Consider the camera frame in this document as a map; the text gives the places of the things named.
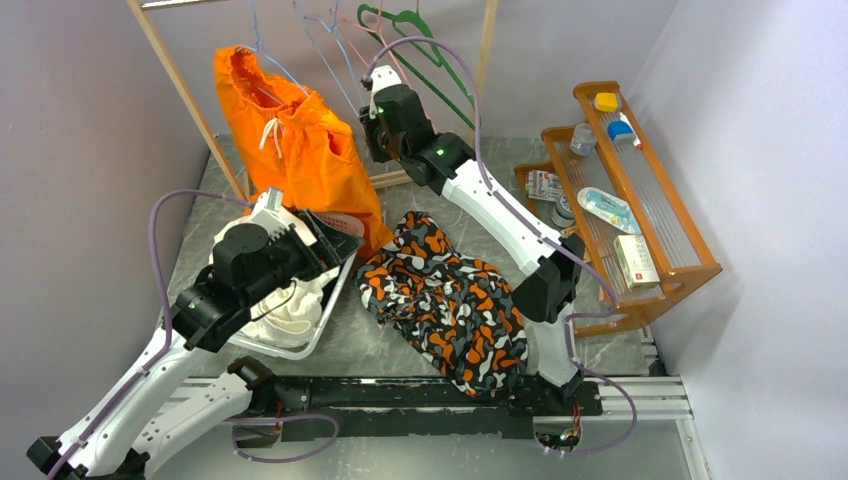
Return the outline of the white shorts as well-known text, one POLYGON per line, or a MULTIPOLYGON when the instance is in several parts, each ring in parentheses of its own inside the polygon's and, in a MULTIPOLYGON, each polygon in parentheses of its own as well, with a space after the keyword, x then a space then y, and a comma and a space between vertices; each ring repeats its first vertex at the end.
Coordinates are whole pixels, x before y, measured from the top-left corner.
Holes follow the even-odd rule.
POLYGON ((305 345, 323 314, 324 289, 338 277, 335 267, 311 281, 293 280, 251 308, 251 319, 238 335, 274 348, 305 345))

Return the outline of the green plastic hanger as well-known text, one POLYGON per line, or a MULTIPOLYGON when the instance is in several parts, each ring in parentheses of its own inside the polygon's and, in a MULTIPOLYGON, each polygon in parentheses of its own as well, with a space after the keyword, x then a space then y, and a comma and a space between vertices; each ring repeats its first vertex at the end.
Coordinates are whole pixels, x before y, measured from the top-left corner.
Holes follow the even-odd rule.
MULTIPOLYGON (((360 3, 355 12, 355 22, 368 31, 369 35, 381 45, 390 40, 383 33, 387 26, 398 38, 421 36, 434 38, 434 32, 420 12, 419 4, 412 8, 389 11, 379 3, 360 3)), ((452 56, 443 48, 427 42, 410 42, 391 52, 394 60, 406 74, 421 83, 433 93, 465 126, 475 127, 473 119, 474 98, 465 82, 464 74, 452 63, 452 56), (465 99, 467 106, 461 106, 431 78, 432 73, 440 71, 453 82, 457 92, 465 99)))

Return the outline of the orange wooden shelf rack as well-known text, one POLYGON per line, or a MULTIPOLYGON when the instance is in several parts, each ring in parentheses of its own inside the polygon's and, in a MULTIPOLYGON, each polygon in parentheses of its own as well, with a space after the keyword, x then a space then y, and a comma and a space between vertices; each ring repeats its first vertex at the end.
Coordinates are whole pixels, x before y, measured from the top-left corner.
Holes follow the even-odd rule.
POLYGON ((615 81, 585 82, 573 89, 585 115, 584 121, 597 138, 595 150, 590 155, 580 157, 570 150, 572 127, 550 127, 541 133, 549 160, 514 169, 520 182, 525 182, 531 170, 554 172, 559 176, 575 216, 571 230, 584 240, 592 267, 614 291, 606 298, 616 305, 614 315, 595 320, 577 319, 575 333, 579 337, 646 327, 722 270, 625 98, 620 99, 619 111, 631 120, 642 149, 636 149, 632 143, 613 143, 609 139, 606 127, 609 122, 619 120, 619 111, 596 110, 592 101, 600 92, 619 95, 621 90, 615 81), (613 248, 619 232, 579 206, 577 193, 585 187, 606 191, 630 205, 659 274, 658 286, 627 289, 613 248))

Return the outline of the patterned dark shorts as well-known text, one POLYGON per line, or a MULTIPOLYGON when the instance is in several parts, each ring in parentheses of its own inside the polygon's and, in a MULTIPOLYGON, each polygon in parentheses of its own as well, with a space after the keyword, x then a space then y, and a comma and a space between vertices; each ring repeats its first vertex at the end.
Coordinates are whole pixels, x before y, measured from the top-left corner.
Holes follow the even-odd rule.
POLYGON ((459 252, 430 214, 409 211, 356 273, 365 309, 459 392, 495 397, 527 372, 528 338, 501 271, 459 252))

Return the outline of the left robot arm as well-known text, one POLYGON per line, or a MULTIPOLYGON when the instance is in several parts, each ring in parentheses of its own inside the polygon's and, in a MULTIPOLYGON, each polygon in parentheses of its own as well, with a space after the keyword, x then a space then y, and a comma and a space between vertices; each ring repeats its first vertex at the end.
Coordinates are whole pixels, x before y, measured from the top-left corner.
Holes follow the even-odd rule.
POLYGON ((27 458, 49 479, 148 479, 174 454, 225 420, 273 409, 282 384, 247 356, 174 408, 184 381, 252 323, 272 293, 347 273, 364 245, 362 223, 339 213, 290 210, 262 193, 223 229, 195 282, 168 301, 162 324, 104 398, 58 436, 36 439, 27 458))

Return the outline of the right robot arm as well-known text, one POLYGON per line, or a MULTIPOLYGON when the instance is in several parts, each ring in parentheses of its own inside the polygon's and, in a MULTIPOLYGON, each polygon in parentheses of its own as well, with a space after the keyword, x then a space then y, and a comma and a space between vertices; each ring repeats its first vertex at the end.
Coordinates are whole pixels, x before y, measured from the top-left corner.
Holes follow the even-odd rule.
POLYGON ((515 199, 460 136, 435 131, 418 94, 389 65, 365 74, 370 94, 359 119, 372 159, 397 162, 419 186, 460 207, 510 254, 524 280, 514 288, 518 310, 536 339, 542 406, 562 414, 578 399, 583 375, 575 366, 574 311, 584 245, 563 237, 515 199))

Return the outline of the pink hanger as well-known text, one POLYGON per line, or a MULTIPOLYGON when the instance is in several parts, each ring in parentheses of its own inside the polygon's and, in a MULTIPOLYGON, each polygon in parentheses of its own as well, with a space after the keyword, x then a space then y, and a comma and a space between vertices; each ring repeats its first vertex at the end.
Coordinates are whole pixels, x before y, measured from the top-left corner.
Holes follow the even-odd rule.
POLYGON ((372 25, 361 25, 355 18, 348 18, 333 7, 331 12, 337 20, 336 33, 367 67, 373 56, 388 44, 382 33, 383 2, 378 2, 377 13, 372 25))

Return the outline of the white plastic basket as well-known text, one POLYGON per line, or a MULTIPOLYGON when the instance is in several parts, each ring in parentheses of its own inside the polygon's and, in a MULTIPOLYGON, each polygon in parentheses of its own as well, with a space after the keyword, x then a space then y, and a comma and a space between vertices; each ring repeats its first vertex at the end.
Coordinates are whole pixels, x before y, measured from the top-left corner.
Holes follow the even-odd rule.
MULTIPOLYGON (((255 216, 256 215, 249 214, 247 216, 237 218, 237 219, 232 220, 229 223, 227 223, 224 227, 222 227, 213 236, 213 246, 224 239, 225 233, 231 227, 235 227, 235 226, 240 225, 240 224, 248 223, 249 220, 255 219, 254 218, 255 216)), ((326 327, 326 325, 329 321, 331 310, 332 310, 333 306, 335 305, 335 302, 338 300, 338 298, 340 296, 341 287, 343 286, 343 284, 345 282, 344 280, 342 280, 342 285, 338 284, 338 281, 340 280, 340 276, 349 273, 350 267, 352 266, 352 261, 354 259, 355 259, 355 256, 350 257, 346 261, 346 263, 339 266, 338 267, 339 268, 338 277, 335 280, 333 280, 324 289, 325 297, 324 297, 324 300, 322 301, 322 307, 323 307, 322 317, 319 320, 319 323, 317 325, 314 336, 305 345, 303 345, 301 347, 296 347, 296 348, 274 348, 272 346, 265 345, 263 343, 241 337, 241 336, 238 335, 239 331, 234 333, 229 338, 227 343, 230 344, 230 345, 239 346, 239 347, 243 347, 243 348, 255 351, 255 352, 259 352, 261 354, 270 355, 270 356, 278 357, 278 358, 284 358, 284 359, 287 359, 287 360, 302 360, 302 359, 308 357, 312 353, 312 351, 314 351, 314 349, 316 348, 317 343, 318 343, 318 341, 319 341, 319 339, 320 339, 320 337, 321 337, 321 335, 322 335, 322 333, 323 333, 323 331, 324 331, 324 329, 325 329, 325 327, 326 327)))

